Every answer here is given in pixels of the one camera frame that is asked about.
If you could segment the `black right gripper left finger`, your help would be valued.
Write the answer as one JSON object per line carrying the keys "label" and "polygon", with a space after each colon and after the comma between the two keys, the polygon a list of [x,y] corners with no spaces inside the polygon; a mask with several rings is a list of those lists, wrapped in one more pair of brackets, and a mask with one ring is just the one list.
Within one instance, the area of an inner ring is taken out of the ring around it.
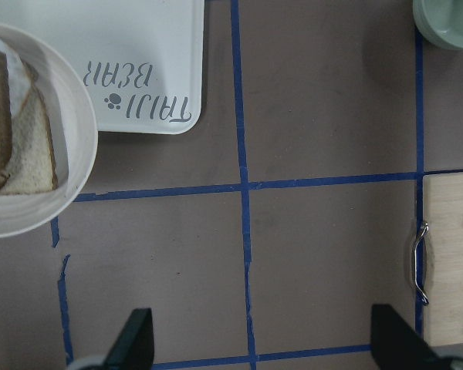
{"label": "black right gripper left finger", "polygon": [[104,369],[151,369],[154,328],[150,308],[134,309],[103,361]]}

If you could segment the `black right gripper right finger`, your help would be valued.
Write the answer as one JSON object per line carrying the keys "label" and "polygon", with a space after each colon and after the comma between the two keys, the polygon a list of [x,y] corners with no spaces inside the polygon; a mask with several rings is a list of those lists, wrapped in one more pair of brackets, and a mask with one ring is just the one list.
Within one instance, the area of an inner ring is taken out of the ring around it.
{"label": "black right gripper right finger", "polygon": [[373,304],[370,352],[379,369],[443,369],[440,358],[389,304]]}

